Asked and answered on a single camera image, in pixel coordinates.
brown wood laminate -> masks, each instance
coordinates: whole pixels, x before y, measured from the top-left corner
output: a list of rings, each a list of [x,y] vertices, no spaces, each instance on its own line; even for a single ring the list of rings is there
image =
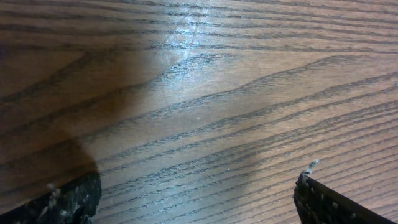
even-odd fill
[[[88,170],[95,223],[398,222],[398,2],[0,0],[0,212]]]

